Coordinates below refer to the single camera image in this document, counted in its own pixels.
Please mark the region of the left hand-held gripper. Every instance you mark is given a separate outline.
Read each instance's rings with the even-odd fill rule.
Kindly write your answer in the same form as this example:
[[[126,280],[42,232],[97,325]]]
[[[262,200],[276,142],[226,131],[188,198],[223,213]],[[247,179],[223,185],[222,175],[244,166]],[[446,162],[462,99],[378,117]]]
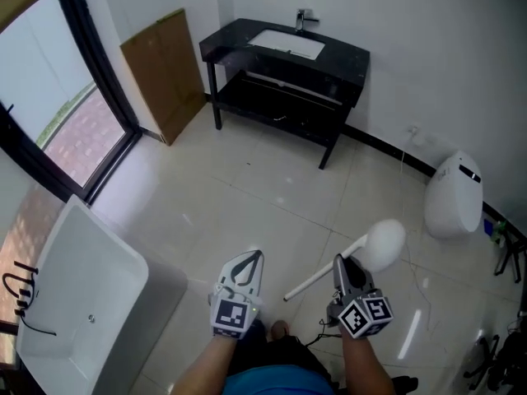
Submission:
[[[209,295],[213,336],[242,339],[259,315],[259,298],[264,270],[261,251],[239,254],[225,263],[218,283]]]

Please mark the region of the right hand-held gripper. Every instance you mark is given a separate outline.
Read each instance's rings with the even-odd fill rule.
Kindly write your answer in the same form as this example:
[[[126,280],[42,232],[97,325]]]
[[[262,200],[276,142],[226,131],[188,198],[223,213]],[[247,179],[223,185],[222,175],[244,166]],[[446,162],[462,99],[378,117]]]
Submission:
[[[341,325],[352,339],[363,339],[378,334],[394,319],[388,298],[355,258],[335,256],[333,284],[340,300],[332,300],[326,309],[329,327]]]

